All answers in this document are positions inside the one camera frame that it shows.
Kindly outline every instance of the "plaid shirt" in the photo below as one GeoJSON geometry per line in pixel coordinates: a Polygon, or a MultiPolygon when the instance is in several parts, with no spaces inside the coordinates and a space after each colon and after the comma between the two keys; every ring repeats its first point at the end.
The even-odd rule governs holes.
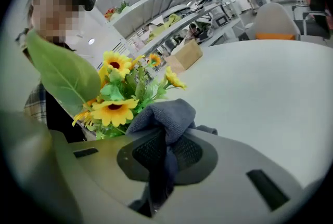
{"type": "Polygon", "coordinates": [[[25,114],[34,117],[39,122],[47,125],[46,120],[46,90],[39,83],[31,92],[24,106],[25,114]]]}

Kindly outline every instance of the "white round table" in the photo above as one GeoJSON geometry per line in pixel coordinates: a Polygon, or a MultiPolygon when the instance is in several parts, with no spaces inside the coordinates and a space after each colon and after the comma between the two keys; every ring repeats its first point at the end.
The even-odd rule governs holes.
{"type": "Polygon", "coordinates": [[[202,48],[171,89],[196,109],[196,125],[244,142],[302,186],[324,176],[333,157],[333,49],[280,40],[202,48]]]}

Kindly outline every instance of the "orange cushion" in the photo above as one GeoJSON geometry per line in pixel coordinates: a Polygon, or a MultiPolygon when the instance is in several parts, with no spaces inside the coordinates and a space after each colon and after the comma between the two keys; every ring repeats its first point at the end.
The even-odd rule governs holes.
{"type": "Polygon", "coordinates": [[[295,35],[292,34],[279,34],[279,33],[256,33],[257,39],[283,39],[283,40],[295,40],[295,35]]]}

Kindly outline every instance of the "cardboard box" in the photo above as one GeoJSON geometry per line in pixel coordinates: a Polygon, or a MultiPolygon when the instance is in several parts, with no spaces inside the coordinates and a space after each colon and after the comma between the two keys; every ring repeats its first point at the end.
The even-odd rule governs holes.
{"type": "Polygon", "coordinates": [[[199,45],[194,39],[192,39],[175,54],[166,57],[165,61],[171,67],[173,72],[180,73],[190,68],[201,56],[202,51],[199,45]]]}

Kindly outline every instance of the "sunflower center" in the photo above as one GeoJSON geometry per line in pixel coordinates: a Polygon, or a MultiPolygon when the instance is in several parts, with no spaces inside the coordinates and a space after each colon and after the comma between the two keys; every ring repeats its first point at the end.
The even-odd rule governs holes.
{"type": "Polygon", "coordinates": [[[108,106],[108,108],[110,110],[117,110],[121,108],[121,105],[115,105],[115,104],[111,104],[110,106],[108,106]]]}
{"type": "Polygon", "coordinates": [[[115,61],[111,62],[110,65],[111,65],[112,67],[114,67],[115,69],[119,69],[119,67],[120,67],[119,63],[117,63],[117,62],[115,62],[115,61]]]}

